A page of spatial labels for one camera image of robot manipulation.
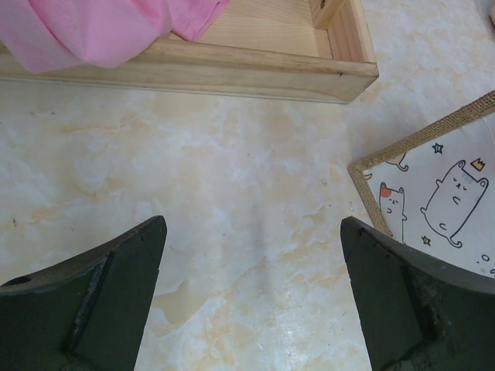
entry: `pink fabric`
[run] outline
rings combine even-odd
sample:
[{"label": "pink fabric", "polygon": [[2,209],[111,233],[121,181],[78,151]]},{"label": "pink fabric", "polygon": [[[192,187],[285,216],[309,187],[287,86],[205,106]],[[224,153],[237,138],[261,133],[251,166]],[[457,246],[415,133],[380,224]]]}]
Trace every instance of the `pink fabric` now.
[{"label": "pink fabric", "polygon": [[0,0],[0,40],[33,73],[116,67],[173,28],[196,41],[228,0]]}]

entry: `cartoon cat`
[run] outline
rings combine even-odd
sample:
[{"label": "cartoon cat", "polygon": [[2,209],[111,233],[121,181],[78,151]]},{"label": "cartoon cat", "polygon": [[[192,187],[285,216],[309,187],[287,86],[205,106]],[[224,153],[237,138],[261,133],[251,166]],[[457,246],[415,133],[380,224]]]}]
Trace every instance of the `cartoon cat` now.
[{"label": "cartoon cat", "polygon": [[398,191],[390,189],[382,182],[380,185],[380,210],[385,219],[388,229],[392,232],[392,237],[404,242],[404,189]]},{"label": "cartoon cat", "polygon": [[463,228],[488,188],[488,179],[474,179],[464,170],[465,164],[463,160],[457,162],[442,180],[437,179],[432,198],[420,209],[430,228],[458,249],[463,243],[452,238]]},{"label": "cartoon cat", "polygon": [[395,165],[402,172],[406,172],[409,170],[409,166],[408,165],[402,166],[402,161],[404,161],[404,157],[406,155],[407,155],[407,152],[403,153],[402,155],[397,156],[396,158],[392,158],[392,159],[386,161],[386,163],[388,163],[390,165]]}]

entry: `burlap trim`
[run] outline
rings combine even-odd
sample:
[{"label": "burlap trim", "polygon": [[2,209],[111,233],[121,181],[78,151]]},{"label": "burlap trim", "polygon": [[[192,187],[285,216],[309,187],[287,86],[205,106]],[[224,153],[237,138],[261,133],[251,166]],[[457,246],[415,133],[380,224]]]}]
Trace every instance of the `burlap trim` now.
[{"label": "burlap trim", "polygon": [[480,118],[495,112],[495,90],[488,93],[484,97],[462,107],[460,110],[446,116],[434,124],[427,126],[406,139],[386,147],[380,151],[362,158],[350,165],[349,173],[357,191],[363,200],[364,206],[370,215],[371,221],[375,228],[382,233],[391,234],[385,224],[385,220],[380,212],[380,207],[374,199],[368,182],[364,178],[363,172],[374,167],[382,162],[398,157],[404,152],[410,151],[424,143],[432,141],[450,131],[461,128],[464,125],[470,124]]}]

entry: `wooden tray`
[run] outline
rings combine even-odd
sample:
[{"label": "wooden tray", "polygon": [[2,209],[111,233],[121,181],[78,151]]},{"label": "wooden tray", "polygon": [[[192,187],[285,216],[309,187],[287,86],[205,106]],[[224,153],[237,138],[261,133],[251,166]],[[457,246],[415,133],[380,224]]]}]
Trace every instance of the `wooden tray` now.
[{"label": "wooden tray", "polygon": [[158,39],[116,69],[35,75],[0,44],[0,79],[10,80],[348,103],[377,78],[361,0],[231,0],[199,43]]}]

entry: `cartoon ear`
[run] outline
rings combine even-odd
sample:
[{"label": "cartoon ear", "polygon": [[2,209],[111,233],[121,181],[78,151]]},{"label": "cartoon ear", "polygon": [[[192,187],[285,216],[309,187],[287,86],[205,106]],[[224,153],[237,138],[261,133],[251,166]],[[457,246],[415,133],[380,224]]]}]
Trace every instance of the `cartoon ear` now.
[{"label": "cartoon ear", "polygon": [[486,188],[488,186],[488,179],[487,178],[481,178],[478,183],[480,184],[480,186],[482,186],[483,188]]}]

